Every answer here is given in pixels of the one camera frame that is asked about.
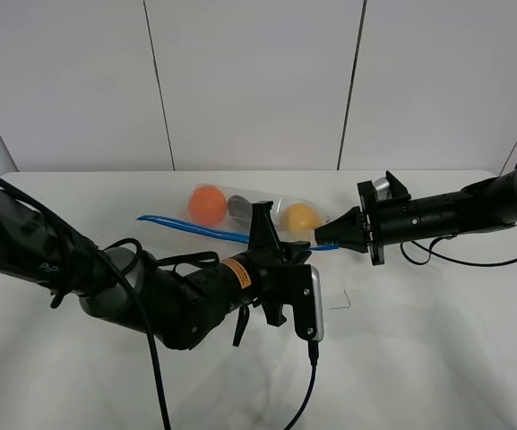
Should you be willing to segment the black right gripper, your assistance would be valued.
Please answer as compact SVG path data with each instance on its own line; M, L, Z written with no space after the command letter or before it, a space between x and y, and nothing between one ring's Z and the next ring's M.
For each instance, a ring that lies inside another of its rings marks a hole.
M403 242L412 231L411 216L407 212L410 200L379 202L371 181L358 183L358 193L362 210L353 207L337 219L320 226L314 232L315 241L318 245L338 245L340 249L366 254L367 232L372 264L382 265L383 248Z

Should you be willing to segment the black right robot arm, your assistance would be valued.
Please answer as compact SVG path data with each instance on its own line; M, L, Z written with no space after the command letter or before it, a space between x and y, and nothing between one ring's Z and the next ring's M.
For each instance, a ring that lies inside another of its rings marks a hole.
M428 238L453 238L513 228L517 223L517 163L510 173L460 191L413 199L391 172L358 184L360 204L316 228L318 245L369 253L384 264L383 248Z

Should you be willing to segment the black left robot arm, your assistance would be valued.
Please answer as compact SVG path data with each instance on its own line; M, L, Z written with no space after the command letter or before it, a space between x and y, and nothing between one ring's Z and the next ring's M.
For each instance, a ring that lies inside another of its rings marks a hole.
M281 326L293 310L302 340L323 338L320 280L306 243L279 240L271 204L252 207L247 249L220 259L198 253L158 260L141 247L100 249L55 213L0 180L0 273L53 292L53 305L75 294L90 316L151 331L170 349L195 348L230 313L241 338L250 310Z

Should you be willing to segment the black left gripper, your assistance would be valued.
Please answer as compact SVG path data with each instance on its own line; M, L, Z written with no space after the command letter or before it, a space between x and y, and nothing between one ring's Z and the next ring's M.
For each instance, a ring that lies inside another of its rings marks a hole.
M272 201L252 205L247 257L258 274L257 298L263 307L266 322L271 326L281 326L286 322L282 308L292 303L298 267L307 265L312 252L307 241L280 240L271 219L272 206Z

